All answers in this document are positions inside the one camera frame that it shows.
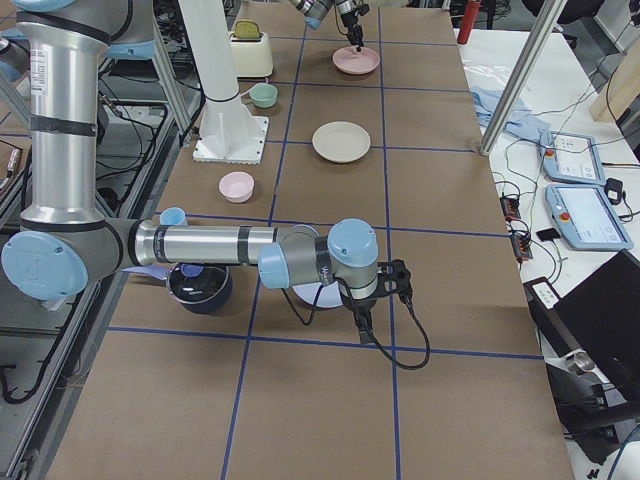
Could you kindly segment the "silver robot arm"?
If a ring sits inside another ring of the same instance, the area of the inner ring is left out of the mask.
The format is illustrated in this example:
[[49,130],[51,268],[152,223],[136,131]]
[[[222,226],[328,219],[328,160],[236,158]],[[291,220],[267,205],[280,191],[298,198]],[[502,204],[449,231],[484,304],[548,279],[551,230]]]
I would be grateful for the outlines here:
[[290,0],[304,17],[304,23],[317,30],[329,12],[334,13],[338,33],[344,36],[358,53],[364,47],[364,33],[359,18],[369,12],[365,1],[354,0]]
[[378,245],[359,219],[327,235],[302,225],[164,226],[108,218],[95,206],[100,61],[127,49],[153,55],[149,1],[20,1],[17,26],[30,47],[32,200],[2,249],[8,280],[56,301],[133,266],[250,265],[264,286],[337,284],[358,323],[382,295]]

